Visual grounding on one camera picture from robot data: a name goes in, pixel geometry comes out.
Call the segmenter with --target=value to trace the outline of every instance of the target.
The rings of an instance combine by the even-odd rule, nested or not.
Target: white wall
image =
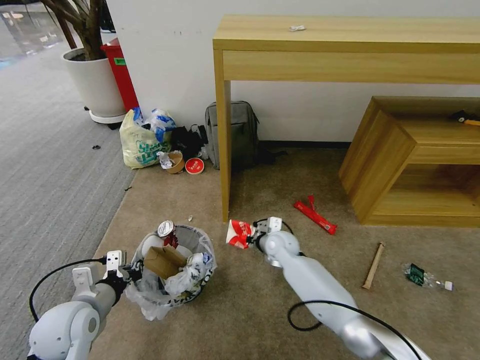
[[[142,111],[166,109],[181,125],[202,124],[215,101],[212,37],[224,14],[480,15],[478,0],[108,0],[108,6]],[[351,141],[372,95],[479,96],[480,86],[232,82],[232,100],[252,104],[262,140]]]

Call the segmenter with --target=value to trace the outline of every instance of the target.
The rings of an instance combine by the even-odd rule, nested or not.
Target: red lid
[[[198,157],[192,157],[191,159],[187,160],[185,163],[185,170],[187,173],[192,175],[201,174],[205,169],[205,164],[202,159]]]

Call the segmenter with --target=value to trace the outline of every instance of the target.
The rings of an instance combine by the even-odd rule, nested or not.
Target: red trash bin
[[[113,71],[118,90],[120,90],[125,110],[129,111],[130,109],[136,108],[139,106],[139,101],[137,100],[137,95],[135,95],[134,86],[130,79],[122,48],[120,48],[119,38],[116,37],[112,41],[102,45],[101,49],[105,52],[110,62],[110,67]]]

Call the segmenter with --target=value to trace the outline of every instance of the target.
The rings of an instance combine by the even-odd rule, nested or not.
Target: floor
[[[0,28],[2,55],[5,35]],[[84,111],[60,60],[67,50],[62,41],[0,68],[2,359],[26,358],[30,291],[54,268],[94,254],[135,173],[123,164],[118,130]],[[37,311],[72,294],[66,270],[40,288]]]
[[[282,217],[301,250],[319,260],[353,295],[360,308],[416,342],[432,359],[476,359],[480,353],[478,287],[480,229],[363,226],[338,180],[344,150],[289,149],[277,164],[232,175],[231,218],[252,222]],[[328,235],[292,204],[314,194],[317,208],[338,224]],[[220,221],[219,172],[170,175],[142,169],[100,244],[97,255],[133,253],[145,234],[166,219],[204,229],[212,238],[218,268],[203,293],[162,321],[144,319],[122,298],[95,341],[90,360],[113,359],[356,359],[327,328],[298,332],[287,310],[298,301],[282,271],[255,249],[225,244]],[[383,252],[372,288],[361,288],[379,242]],[[415,263],[455,290],[425,289],[405,279],[402,264]],[[313,324],[306,311],[300,326]]]

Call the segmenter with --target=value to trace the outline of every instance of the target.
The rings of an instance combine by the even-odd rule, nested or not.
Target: plastic bottle
[[[408,280],[423,288],[441,288],[448,291],[453,291],[454,289],[453,282],[437,280],[431,272],[425,272],[425,270],[413,263],[403,264],[402,269]]]

